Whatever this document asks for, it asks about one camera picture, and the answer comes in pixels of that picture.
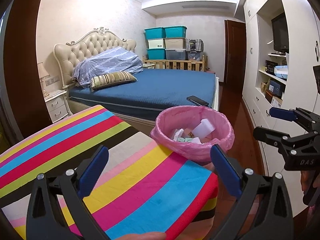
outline blue gripper pad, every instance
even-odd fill
[[[211,147],[210,157],[229,194],[239,199],[242,195],[241,178],[231,166],[224,153],[216,145]]]
[[[98,153],[95,154],[94,158],[78,180],[77,194],[81,199],[90,195],[109,160],[109,151],[107,147],[100,146],[97,151]]]
[[[293,111],[285,110],[281,108],[272,107],[269,110],[269,114],[274,118],[286,120],[289,122],[297,120],[297,117]]]

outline lamp shade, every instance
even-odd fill
[[[50,76],[50,74],[45,70],[43,62],[38,63],[39,78],[44,78]]]

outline ceiling vent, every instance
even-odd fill
[[[193,5],[183,5],[182,8],[190,9],[190,8],[209,8],[209,9],[222,9],[229,10],[228,6],[219,6],[219,5],[201,5],[201,4],[193,4]]]

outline pink plastic bag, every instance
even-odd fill
[[[215,130],[207,136],[211,139],[210,142],[181,143],[170,139],[175,129],[193,129],[205,118],[215,127]],[[231,149],[235,140],[233,128],[226,116],[205,106],[175,106],[162,111],[150,136],[159,144],[195,162],[210,161],[212,145],[218,144],[226,152]]]

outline door handle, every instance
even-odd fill
[[[315,50],[316,50],[317,62],[319,62],[319,56],[318,56],[319,45],[318,45],[318,41],[316,41],[316,47],[315,47]]]

